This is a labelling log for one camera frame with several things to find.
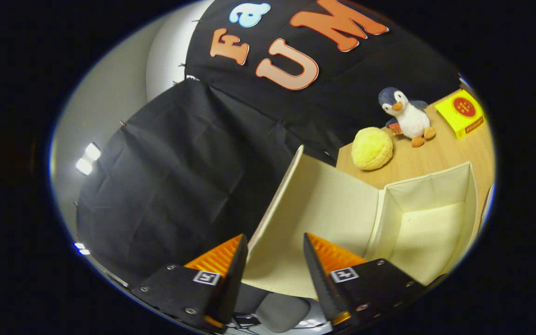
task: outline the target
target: blue letter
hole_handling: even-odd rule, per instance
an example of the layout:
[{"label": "blue letter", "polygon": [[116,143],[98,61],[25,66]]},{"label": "blue letter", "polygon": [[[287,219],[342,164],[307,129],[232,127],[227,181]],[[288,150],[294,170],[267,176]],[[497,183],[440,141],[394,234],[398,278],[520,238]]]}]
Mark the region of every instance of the blue letter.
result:
[{"label": "blue letter", "polygon": [[270,10],[269,4],[240,4],[233,8],[229,15],[229,21],[235,23],[239,21],[239,24],[244,28],[249,28],[257,25],[262,18],[262,15],[268,13]]}]

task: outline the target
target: yellow fuzzy ball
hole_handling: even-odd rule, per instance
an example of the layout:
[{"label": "yellow fuzzy ball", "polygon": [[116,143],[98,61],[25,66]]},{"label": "yellow fuzzy ball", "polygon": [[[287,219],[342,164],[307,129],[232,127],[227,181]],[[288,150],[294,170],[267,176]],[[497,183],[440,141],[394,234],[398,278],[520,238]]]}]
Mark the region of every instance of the yellow fuzzy ball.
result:
[{"label": "yellow fuzzy ball", "polygon": [[361,129],[355,136],[351,156],[353,163],[362,170],[381,168],[392,158],[392,140],[376,127]]}]

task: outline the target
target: ceiling light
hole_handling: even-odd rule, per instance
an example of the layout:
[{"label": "ceiling light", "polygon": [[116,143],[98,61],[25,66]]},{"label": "ceiling light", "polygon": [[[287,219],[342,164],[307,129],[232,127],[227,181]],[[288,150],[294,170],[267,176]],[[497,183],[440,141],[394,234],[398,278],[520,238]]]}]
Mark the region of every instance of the ceiling light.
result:
[{"label": "ceiling light", "polygon": [[76,164],[76,168],[83,174],[88,175],[92,172],[92,165],[87,160],[80,158]]},{"label": "ceiling light", "polygon": [[101,156],[101,151],[98,149],[96,144],[94,144],[94,142],[92,142],[91,144],[88,144],[88,146],[86,147],[86,154],[93,161],[96,161],[98,159],[98,157]]}]

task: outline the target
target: bolt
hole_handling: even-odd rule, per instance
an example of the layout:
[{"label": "bolt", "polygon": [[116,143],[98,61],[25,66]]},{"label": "bolt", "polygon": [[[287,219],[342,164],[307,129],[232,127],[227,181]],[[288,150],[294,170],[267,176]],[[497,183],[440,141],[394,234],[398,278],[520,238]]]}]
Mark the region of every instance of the bolt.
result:
[{"label": "bolt", "polygon": [[357,312],[361,311],[361,310],[364,310],[366,308],[369,307],[369,304],[368,303],[364,303],[363,305],[357,307],[355,310],[357,310]]}]

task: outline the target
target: orange letter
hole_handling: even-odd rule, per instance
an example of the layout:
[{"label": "orange letter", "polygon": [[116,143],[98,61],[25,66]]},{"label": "orange letter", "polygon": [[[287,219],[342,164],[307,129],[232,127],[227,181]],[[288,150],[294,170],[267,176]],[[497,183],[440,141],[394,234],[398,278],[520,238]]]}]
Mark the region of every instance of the orange letter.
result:
[{"label": "orange letter", "polygon": [[294,60],[303,67],[303,72],[298,76],[291,76],[287,72],[284,72],[280,68],[272,65],[270,59],[263,59],[255,70],[255,75],[259,77],[266,77],[273,82],[296,91],[297,89],[304,89],[309,84],[313,83],[317,78],[317,63],[311,59],[308,55],[300,53],[299,51],[289,47],[285,40],[278,38],[272,42],[268,49],[270,55],[283,55],[290,60]]},{"label": "orange letter", "polygon": [[212,45],[210,46],[210,55],[212,57],[216,55],[229,57],[230,59],[234,59],[237,64],[243,65],[247,59],[247,53],[249,53],[249,44],[233,45],[233,43],[239,43],[241,39],[237,36],[225,35],[226,32],[227,30],[225,28],[214,31]]},{"label": "orange letter", "polygon": [[389,31],[387,26],[373,21],[336,0],[317,0],[317,3],[332,15],[300,11],[291,18],[291,25],[312,28],[336,42],[338,49],[343,53],[354,49],[359,45],[359,41],[355,38],[344,36],[337,30],[363,39],[368,38],[368,36],[357,26],[357,23],[372,35],[379,35]]}]

